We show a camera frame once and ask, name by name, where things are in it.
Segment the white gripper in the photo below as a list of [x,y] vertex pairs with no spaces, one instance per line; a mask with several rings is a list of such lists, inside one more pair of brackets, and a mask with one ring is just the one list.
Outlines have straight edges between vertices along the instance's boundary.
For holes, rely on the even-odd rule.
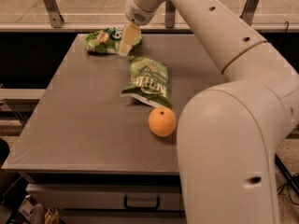
[[127,0],[125,15],[127,23],[121,34],[119,55],[125,57],[141,37],[138,25],[147,25],[155,16],[161,3],[165,0]]

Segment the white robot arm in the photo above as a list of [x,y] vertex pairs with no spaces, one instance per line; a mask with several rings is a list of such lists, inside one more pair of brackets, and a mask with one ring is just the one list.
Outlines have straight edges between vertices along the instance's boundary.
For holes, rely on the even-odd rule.
[[219,0],[127,0],[121,41],[170,1],[224,74],[194,95],[177,129],[187,224],[280,224],[275,154],[299,122],[299,75]]

